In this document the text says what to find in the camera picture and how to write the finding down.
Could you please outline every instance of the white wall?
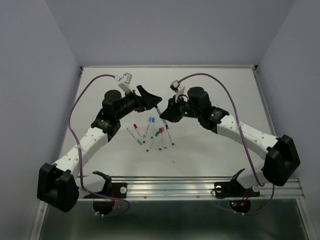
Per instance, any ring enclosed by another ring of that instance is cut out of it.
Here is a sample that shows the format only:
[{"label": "white wall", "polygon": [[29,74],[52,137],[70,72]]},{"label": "white wall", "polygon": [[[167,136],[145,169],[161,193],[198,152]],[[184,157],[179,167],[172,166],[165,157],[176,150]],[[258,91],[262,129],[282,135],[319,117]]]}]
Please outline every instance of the white wall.
[{"label": "white wall", "polygon": [[258,67],[278,135],[291,136],[306,201],[320,236],[320,1],[297,0]]},{"label": "white wall", "polygon": [[258,64],[294,0],[46,0],[82,66]]},{"label": "white wall", "polygon": [[43,0],[0,7],[0,239],[28,239],[38,172],[61,149],[79,65]]}]

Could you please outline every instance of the small black bracket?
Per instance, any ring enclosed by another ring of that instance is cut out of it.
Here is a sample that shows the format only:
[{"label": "small black bracket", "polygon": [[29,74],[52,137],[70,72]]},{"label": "small black bracket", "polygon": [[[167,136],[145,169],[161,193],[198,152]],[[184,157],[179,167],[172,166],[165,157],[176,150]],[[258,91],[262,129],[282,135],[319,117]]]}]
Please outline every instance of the small black bracket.
[{"label": "small black bracket", "polygon": [[260,197],[260,192],[253,191],[252,188],[242,190],[240,187],[235,187],[230,181],[218,181],[214,183],[215,197],[217,199],[224,198],[242,198],[249,192],[250,198]]},{"label": "small black bracket", "polygon": [[[124,187],[127,189],[128,184],[126,182],[112,182],[112,178],[109,175],[104,174],[100,171],[94,171],[93,174],[101,176],[104,180],[104,186],[100,192],[97,194],[104,195],[107,197],[113,197],[117,199],[125,199],[127,197],[127,191],[121,193],[120,189]],[[84,199],[102,199],[103,197],[98,197],[92,194],[89,194],[84,197]]]}]

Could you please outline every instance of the green marker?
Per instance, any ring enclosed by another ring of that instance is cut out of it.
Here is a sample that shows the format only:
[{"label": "green marker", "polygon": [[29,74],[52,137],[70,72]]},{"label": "green marker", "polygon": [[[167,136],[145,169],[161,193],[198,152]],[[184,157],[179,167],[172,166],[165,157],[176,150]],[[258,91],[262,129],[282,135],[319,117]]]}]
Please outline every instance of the green marker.
[{"label": "green marker", "polygon": [[138,144],[140,144],[140,145],[142,145],[142,142],[138,139],[138,138],[136,138],[136,136],[134,135],[134,133],[131,131],[131,129],[130,128],[126,128],[127,130],[128,130],[128,132],[131,134],[131,136],[138,142]]},{"label": "green marker", "polygon": [[154,138],[152,138],[151,142],[149,143],[149,146],[146,148],[146,152],[149,152],[150,148],[152,147],[152,145],[154,144],[156,138],[158,137],[159,132],[157,131],[154,135]]}]

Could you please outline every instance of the cable clip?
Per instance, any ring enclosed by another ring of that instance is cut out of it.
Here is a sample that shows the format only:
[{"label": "cable clip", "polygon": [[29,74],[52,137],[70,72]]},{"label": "cable clip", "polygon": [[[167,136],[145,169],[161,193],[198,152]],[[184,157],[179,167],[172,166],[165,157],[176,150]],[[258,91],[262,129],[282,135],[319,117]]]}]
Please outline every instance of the cable clip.
[{"label": "cable clip", "polygon": [[240,122],[240,123],[238,124],[238,126],[236,127],[236,129],[239,130],[239,128],[240,128],[243,124],[244,124],[243,122]]},{"label": "cable clip", "polygon": [[84,153],[86,152],[86,150],[81,147],[81,144],[75,145],[74,148],[75,148],[75,149],[80,149],[80,150],[81,150],[82,152],[84,152]]},{"label": "cable clip", "polygon": [[115,76],[114,76],[114,80],[115,80],[116,82],[120,82],[120,79],[121,79],[120,76],[118,76],[118,75],[115,75]]}]

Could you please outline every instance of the white table surface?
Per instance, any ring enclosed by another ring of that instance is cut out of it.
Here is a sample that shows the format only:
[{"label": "white table surface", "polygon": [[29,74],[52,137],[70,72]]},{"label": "white table surface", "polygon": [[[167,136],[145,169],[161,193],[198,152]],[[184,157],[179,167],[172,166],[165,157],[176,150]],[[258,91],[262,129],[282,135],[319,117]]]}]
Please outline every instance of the white table surface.
[{"label": "white table surface", "polygon": [[[101,74],[122,76],[133,75],[131,88],[142,85],[151,94],[162,97],[158,105],[164,111],[168,99],[175,93],[169,88],[174,80],[194,73],[208,73],[225,84],[229,90],[240,121],[270,134],[267,117],[259,95],[253,72],[250,68],[161,68],[161,67],[86,67],[79,84],[79,93],[91,79]],[[196,76],[183,82],[187,93],[190,87],[200,86],[209,93],[211,103],[234,115],[232,105],[223,88],[206,76]],[[102,107],[104,94],[118,87],[110,77],[95,81],[79,101],[71,118],[71,126],[82,138]],[[155,109],[142,113],[132,112],[121,119],[121,128],[115,137],[101,148],[84,167],[84,174],[101,171],[111,176],[150,176],[150,177],[229,177],[242,168],[249,168],[249,162],[242,145],[231,139],[216,135],[202,128],[193,118],[183,118],[178,123],[169,123],[175,146],[168,144],[166,150],[159,151],[158,144],[146,152],[147,144],[140,146],[129,135],[126,128],[137,124],[142,132],[148,117],[155,117],[155,129],[163,126]],[[67,131],[61,154],[75,145],[75,140]],[[250,151],[253,163],[263,162]]]}]

